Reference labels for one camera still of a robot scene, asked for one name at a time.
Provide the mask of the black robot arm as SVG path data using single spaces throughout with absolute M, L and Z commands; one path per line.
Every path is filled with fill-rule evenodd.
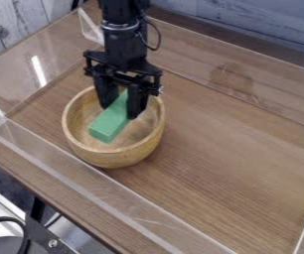
M 134 119 L 145 110 L 148 96 L 160 93 L 161 70 L 146 60 L 146 51 L 156 51 L 148 43 L 145 11 L 149 0 L 97 0 L 101 10 L 100 29 L 104 51 L 82 52 L 84 74 L 93 79 L 98 104 L 106 109 L 118 96 L 118 87 L 126 89 L 126 118 Z

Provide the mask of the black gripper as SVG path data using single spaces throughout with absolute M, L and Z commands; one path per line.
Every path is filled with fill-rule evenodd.
M 161 70 L 146 61 L 146 25 L 117 28 L 104 23 L 104 51 L 85 51 L 84 74 L 94 76 L 93 85 L 98 103 L 105 109 L 118 96 L 116 82 L 126 88 L 126 117 L 134 119 L 145 110 L 148 95 L 157 96 Z

